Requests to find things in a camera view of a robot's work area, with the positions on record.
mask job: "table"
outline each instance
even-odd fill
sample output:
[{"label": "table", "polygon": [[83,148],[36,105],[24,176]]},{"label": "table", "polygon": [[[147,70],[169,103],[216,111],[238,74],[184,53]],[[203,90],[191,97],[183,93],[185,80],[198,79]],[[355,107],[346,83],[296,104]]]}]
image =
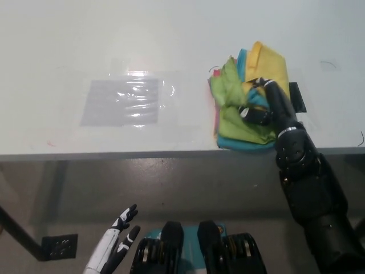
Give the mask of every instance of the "table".
[{"label": "table", "polygon": [[[224,153],[209,69],[262,41],[287,60],[320,151],[364,153],[365,2],[342,0],[0,3],[0,160]],[[91,85],[131,73],[167,81],[157,121],[82,125]]]}]

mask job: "black robotic arm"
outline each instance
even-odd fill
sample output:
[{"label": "black robotic arm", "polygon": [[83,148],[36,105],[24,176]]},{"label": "black robotic arm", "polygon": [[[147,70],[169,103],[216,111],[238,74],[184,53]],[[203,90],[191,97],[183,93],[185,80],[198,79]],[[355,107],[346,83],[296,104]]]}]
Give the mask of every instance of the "black robotic arm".
[{"label": "black robotic arm", "polygon": [[326,158],[298,122],[286,95],[271,80],[262,86],[276,131],[276,162],[294,220],[304,228],[307,244],[322,273],[365,272],[365,250],[348,221],[347,200]]}]

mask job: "gray floor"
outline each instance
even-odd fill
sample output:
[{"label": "gray floor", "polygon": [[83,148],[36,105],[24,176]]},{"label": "gray floor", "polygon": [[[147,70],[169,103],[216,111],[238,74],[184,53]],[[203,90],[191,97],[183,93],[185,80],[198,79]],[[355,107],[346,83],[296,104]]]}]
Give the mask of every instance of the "gray floor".
[{"label": "gray floor", "polygon": [[[6,232],[0,273],[82,273],[95,244],[125,207],[138,204],[139,239],[167,220],[223,221],[250,232],[269,273],[318,273],[290,217],[269,155],[116,161],[2,163],[0,203],[38,240],[78,233],[74,260],[36,262]],[[365,216],[365,157],[329,156],[355,225]],[[129,273],[136,246],[117,273]]]}]

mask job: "cloth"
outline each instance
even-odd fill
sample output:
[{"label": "cloth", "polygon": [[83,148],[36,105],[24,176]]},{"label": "cloth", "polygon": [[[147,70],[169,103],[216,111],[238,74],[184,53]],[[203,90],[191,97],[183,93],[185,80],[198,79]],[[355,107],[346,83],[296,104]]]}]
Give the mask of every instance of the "cloth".
[{"label": "cloth", "polygon": [[[245,72],[245,82],[259,77],[272,79],[278,83],[290,99],[285,58],[261,42],[256,42],[252,50],[247,52]],[[245,94],[249,92],[250,86],[251,84],[242,84]],[[262,87],[257,88],[257,90],[266,97]]]},{"label": "cloth", "polygon": [[[275,140],[275,134],[272,128],[251,124],[242,121],[239,106],[248,105],[248,96],[244,94],[241,86],[241,79],[238,76],[237,67],[240,64],[237,60],[237,66],[234,59],[230,57],[222,67],[219,76],[210,77],[210,86],[212,94],[220,107],[220,118],[218,125],[218,134],[223,138],[246,141],[256,144],[267,144]],[[258,105],[267,106],[266,99],[254,90],[250,98],[259,102]]]},{"label": "cloth", "polygon": [[250,151],[274,146],[272,127],[242,121],[237,108],[269,109],[264,90],[247,83],[258,77],[274,79],[290,98],[285,59],[261,42],[256,42],[251,51],[242,49],[237,63],[230,57],[221,70],[214,70],[209,84],[216,111],[219,110],[219,118],[216,115],[219,147]]},{"label": "cloth", "polygon": [[230,150],[238,151],[257,151],[257,150],[269,150],[274,147],[275,142],[267,144],[255,144],[249,142],[243,142],[234,139],[224,138],[221,135],[217,135],[217,145],[220,148],[228,148]]}]

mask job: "robot finger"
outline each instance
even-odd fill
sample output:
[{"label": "robot finger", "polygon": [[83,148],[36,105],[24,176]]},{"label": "robot finger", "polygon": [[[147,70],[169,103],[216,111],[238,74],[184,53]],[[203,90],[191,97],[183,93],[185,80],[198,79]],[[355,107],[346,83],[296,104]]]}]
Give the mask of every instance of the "robot finger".
[{"label": "robot finger", "polygon": [[109,257],[108,261],[100,271],[100,274],[112,274],[115,271],[137,238],[140,230],[141,228],[138,225],[132,228],[127,237],[125,237],[125,239],[119,244],[118,248],[115,248],[113,254]]}]

